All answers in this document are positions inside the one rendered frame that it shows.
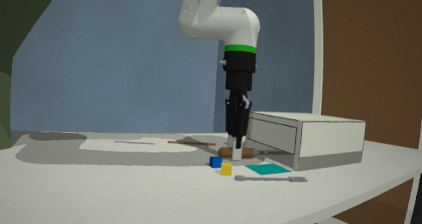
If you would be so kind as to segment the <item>blue cube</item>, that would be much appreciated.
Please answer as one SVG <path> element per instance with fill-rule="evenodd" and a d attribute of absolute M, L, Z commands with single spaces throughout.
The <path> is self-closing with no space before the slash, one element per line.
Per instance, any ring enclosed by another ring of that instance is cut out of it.
<path fill-rule="evenodd" d="M 212 168 L 221 168 L 221 157 L 210 157 L 209 166 Z"/>

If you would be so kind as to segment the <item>yellow cube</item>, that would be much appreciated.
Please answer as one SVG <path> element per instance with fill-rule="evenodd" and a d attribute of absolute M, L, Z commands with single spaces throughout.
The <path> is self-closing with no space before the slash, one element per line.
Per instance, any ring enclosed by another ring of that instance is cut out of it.
<path fill-rule="evenodd" d="M 221 163 L 220 175 L 231 175 L 232 164 Z"/>

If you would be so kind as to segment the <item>small white cabinet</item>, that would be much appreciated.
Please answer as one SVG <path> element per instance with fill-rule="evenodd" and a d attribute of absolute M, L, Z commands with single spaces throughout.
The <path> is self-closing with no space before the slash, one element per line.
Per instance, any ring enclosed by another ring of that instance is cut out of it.
<path fill-rule="evenodd" d="M 295 172 L 362 162 L 366 121 L 317 114 L 282 117 L 293 113 L 250 112 L 244 148 L 292 154 Z M 317 121 L 324 118 L 331 119 Z"/>

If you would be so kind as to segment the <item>teal square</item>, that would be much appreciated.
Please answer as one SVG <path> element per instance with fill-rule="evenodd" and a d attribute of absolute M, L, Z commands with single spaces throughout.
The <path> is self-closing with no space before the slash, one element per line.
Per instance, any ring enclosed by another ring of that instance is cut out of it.
<path fill-rule="evenodd" d="M 276 164 L 257 164 L 257 165 L 244 165 L 245 167 L 253 170 L 260 175 L 278 174 L 292 172 L 288 169 L 284 169 Z"/>

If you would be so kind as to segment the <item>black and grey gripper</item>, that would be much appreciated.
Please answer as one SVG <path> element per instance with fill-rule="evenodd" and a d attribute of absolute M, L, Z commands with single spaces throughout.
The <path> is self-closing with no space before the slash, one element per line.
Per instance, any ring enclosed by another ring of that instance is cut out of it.
<path fill-rule="evenodd" d="M 249 72 L 226 72 L 225 88 L 231 92 L 229 100 L 225 99 L 225 131 L 228 132 L 227 147 L 232 147 L 232 160 L 242 158 L 242 138 L 247 135 L 252 106 L 252 101 L 247 100 L 252 76 Z"/>

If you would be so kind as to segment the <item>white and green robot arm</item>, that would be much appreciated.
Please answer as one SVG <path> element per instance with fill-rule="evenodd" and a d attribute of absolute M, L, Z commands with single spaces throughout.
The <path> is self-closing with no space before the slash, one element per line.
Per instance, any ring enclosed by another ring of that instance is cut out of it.
<path fill-rule="evenodd" d="M 183 0 L 179 26 L 187 37 L 224 41 L 219 61 L 224 71 L 255 73 L 259 19 L 250 9 L 220 7 L 217 0 Z"/>

